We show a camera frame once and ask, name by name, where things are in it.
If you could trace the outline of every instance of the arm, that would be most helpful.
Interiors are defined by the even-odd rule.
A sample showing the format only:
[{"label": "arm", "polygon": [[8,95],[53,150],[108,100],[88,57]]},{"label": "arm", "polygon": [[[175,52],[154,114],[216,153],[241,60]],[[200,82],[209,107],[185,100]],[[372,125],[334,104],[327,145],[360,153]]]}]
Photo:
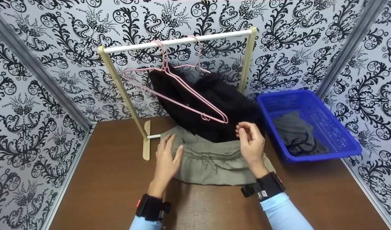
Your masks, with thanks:
[{"label": "arm", "polygon": [[[255,178],[266,176],[269,171],[264,164],[265,139],[258,127],[241,122],[235,132],[241,141],[241,154]],[[313,230],[284,192],[262,201],[261,206],[273,230]]]},{"label": "arm", "polygon": [[261,206],[273,230],[313,230],[284,192],[262,201]]},{"label": "arm", "polygon": [[[175,135],[167,135],[160,141],[156,152],[156,172],[150,182],[147,190],[149,196],[163,199],[169,181],[178,171],[183,155],[183,146],[181,145],[176,152],[175,158],[171,156],[172,142]],[[162,223],[160,221],[147,221],[145,217],[135,216],[129,230],[160,230]]]}]

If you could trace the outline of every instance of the patterned wall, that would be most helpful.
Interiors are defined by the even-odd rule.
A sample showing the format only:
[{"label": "patterned wall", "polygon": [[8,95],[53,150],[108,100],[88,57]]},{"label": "patterned wall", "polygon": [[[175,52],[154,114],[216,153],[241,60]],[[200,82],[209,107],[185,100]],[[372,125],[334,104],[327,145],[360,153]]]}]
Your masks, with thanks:
[{"label": "patterned wall", "polygon": [[0,40],[0,230],[39,230],[85,132]]},{"label": "patterned wall", "polygon": [[[0,13],[91,121],[130,115],[97,46],[139,44],[258,27],[245,94],[315,90],[363,11],[363,0],[0,0]],[[245,39],[203,42],[201,61],[235,87]],[[157,49],[111,55],[121,71],[159,65]],[[194,63],[194,45],[169,47]],[[151,87],[146,73],[137,76]],[[155,98],[125,83],[141,117],[165,115]]]},{"label": "patterned wall", "polygon": [[391,221],[391,1],[324,102],[363,146],[346,161]]}]

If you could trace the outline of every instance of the light blue sleeve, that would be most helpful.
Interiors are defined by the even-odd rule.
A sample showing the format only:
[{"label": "light blue sleeve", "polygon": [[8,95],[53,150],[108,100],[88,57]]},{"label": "light blue sleeve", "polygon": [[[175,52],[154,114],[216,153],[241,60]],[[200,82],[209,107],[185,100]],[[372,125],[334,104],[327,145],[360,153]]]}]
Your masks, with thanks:
[{"label": "light blue sleeve", "polygon": [[134,216],[129,230],[160,230],[162,223],[159,221],[146,221],[144,217]]},{"label": "light blue sleeve", "polygon": [[261,206],[273,230],[313,230],[284,192],[262,201]]}]

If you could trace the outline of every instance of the blue plastic basket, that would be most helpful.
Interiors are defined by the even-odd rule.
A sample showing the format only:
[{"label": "blue plastic basket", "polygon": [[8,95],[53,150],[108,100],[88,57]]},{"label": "blue plastic basket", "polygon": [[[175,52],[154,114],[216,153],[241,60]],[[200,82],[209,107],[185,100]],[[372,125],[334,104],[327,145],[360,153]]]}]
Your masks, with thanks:
[{"label": "blue plastic basket", "polygon": [[[361,153],[360,144],[334,117],[322,101],[309,90],[290,90],[278,93],[265,93],[258,96],[265,126],[272,137],[274,146],[287,163],[317,161],[348,157]],[[328,153],[309,156],[292,156],[279,137],[272,119],[288,112],[298,111],[301,119],[313,126],[313,135]]]}]

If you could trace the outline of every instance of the wooden rack leg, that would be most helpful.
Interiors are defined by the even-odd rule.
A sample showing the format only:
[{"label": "wooden rack leg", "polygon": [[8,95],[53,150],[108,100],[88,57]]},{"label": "wooden rack leg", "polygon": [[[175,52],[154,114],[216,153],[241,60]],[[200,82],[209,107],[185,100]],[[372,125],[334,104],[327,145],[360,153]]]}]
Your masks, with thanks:
[{"label": "wooden rack leg", "polygon": [[127,94],[126,89],[124,88],[124,85],[120,79],[120,76],[117,73],[116,68],[115,68],[109,54],[106,54],[104,49],[105,49],[104,46],[102,46],[102,45],[99,46],[98,53],[102,57],[102,60],[105,63],[106,68],[109,71],[109,74],[111,75],[113,81],[115,82],[115,85],[116,85],[117,89],[119,90],[119,93],[120,93],[121,97],[123,98],[125,105],[129,109],[130,114],[132,115],[132,118],[133,118],[134,122],[136,123],[137,128],[140,131],[140,134],[143,136],[143,158],[144,158],[144,156],[146,156],[145,160],[150,160],[150,140],[148,140],[148,138],[147,138],[147,135],[150,134],[150,121],[148,121],[149,122],[148,123],[148,133],[146,133],[146,131],[143,129],[143,127],[141,126],[141,124],[139,122],[139,117],[137,115],[137,112],[134,109],[133,103],[130,100],[130,97]]},{"label": "wooden rack leg", "polygon": [[[144,123],[144,131],[150,135],[150,120]],[[150,160],[150,139],[143,139],[143,159]]]},{"label": "wooden rack leg", "polygon": [[249,68],[251,67],[253,45],[255,44],[256,33],[258,32],[255,26],[250,27],[251,34],[246,40],[244,63],[242,64],[241,82],[239,83],[238,91],[244,93],[246,87],[246,80],[248,78]]}]

